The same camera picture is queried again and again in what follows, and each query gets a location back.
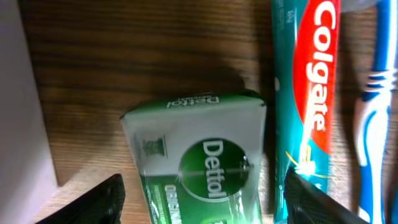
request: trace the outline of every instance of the wooden surface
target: wooden surface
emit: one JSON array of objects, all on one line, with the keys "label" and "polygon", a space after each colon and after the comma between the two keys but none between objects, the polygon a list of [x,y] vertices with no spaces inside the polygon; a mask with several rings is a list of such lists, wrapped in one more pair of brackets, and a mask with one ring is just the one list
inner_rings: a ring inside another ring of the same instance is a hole
[{"label": "wooden surface", "polygon": [[[119,117],[141,101],[245,86],[269,103],[259,191],[264,223],[271,223],[275,122],[269,0],[22,0],[21,11],[55,168],[66,183],[37,219],[120,172],[126,185],[123,223],[149,223]],[[359,195],[353,102],[371,67],[375,16],[368,9],[342,17],[330,188],[352,209]],[[395,190],[396,181],[395,96],[384,160],[386,192]]]}]

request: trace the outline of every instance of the teal toothpaste tube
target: teal toothpaste tube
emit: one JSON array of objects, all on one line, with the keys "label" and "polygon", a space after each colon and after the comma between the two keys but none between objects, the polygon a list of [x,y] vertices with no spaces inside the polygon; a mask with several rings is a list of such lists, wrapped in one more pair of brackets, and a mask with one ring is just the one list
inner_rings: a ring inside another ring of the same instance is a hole
[{"label": "teal toothpaste tube", "polygon": [[327,193],[340,0],[272,0],[276,97],[274,223],[287,222],[290,166]]}]

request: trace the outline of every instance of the green soap wrapper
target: green soap wrapper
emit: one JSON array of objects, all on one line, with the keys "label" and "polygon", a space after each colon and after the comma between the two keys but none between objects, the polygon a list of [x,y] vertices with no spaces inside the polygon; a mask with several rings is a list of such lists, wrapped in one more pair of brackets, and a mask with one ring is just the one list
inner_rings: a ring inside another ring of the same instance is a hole
[{"label": "green soap wrapper", "polygon": [[153,224],[260,224],[266,104],[253,91],[148,103],[122,118]]}]

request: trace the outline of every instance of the red label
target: red label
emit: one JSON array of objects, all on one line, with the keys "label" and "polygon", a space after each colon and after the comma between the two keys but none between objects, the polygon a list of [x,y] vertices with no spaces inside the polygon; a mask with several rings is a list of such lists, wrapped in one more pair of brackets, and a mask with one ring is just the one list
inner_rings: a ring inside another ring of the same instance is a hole
[{"label": "red label", "polygon": [[308,136],[330,153],[340,0],[308,0],[294,52],[294,96]]}]

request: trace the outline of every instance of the blue and white toothbrush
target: blue and white toothbrush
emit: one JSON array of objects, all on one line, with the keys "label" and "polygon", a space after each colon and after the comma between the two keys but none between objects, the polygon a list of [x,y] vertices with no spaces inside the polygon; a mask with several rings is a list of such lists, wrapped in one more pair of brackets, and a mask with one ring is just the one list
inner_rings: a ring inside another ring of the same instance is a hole
[{"label": "blue and white toothbrush", "polygon": [[397,16],[397,0],[378,2],[373,73],[355,108],[354,137],[361,166],[359,216],[371,224],[385,224],[381,172],[396,73]]}]

